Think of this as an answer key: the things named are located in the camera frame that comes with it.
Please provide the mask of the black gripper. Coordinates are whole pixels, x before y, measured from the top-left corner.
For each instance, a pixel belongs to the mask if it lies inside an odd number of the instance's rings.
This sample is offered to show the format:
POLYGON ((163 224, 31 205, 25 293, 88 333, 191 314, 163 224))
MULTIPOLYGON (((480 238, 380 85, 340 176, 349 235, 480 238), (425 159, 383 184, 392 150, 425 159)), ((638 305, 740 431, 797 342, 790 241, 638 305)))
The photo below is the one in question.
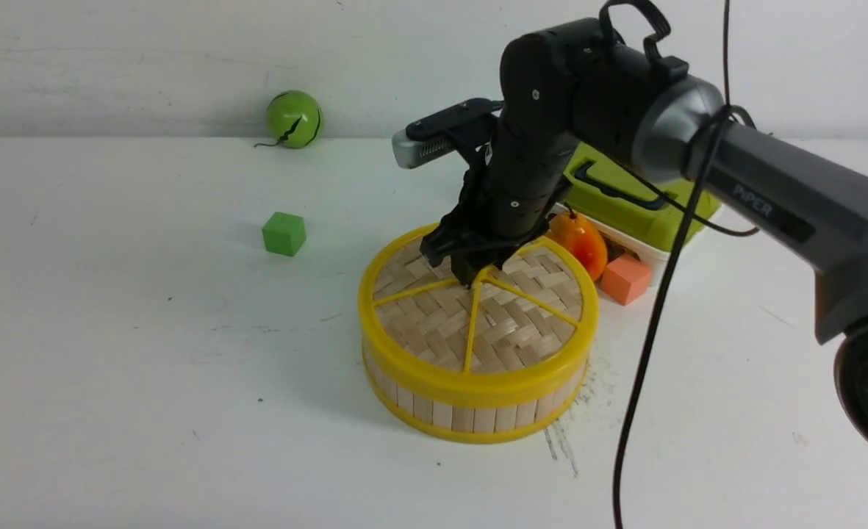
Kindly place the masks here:
POLYGON ((518 248, 547 231, 549 204, 564 195, 573 136, 530 128, 502 114, 487 147, 464 177, 458 204, 421 242, 437 267, 451 258, 458 284, 471 289, 481 269, 502 269, 518 248))

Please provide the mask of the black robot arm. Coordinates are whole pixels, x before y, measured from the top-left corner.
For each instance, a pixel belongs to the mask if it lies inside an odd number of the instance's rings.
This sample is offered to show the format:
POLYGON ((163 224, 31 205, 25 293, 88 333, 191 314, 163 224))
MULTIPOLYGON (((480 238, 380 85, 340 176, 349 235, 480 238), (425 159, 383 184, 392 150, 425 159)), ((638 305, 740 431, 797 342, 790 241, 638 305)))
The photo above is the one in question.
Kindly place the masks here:
POLYGON ((582 142, 652 183, 700 183, 814 271, 814 334, 843 334, 836 391, 868 441, 868 177, 727 117, 722 93, 662 56, 662 14, 643 50, 602 11, 518 37, 500 63, 501 113, 470 158, 457 207, 421 242, 434 267, 450 259, 468 285, 548 230, 564 167, 582 142))

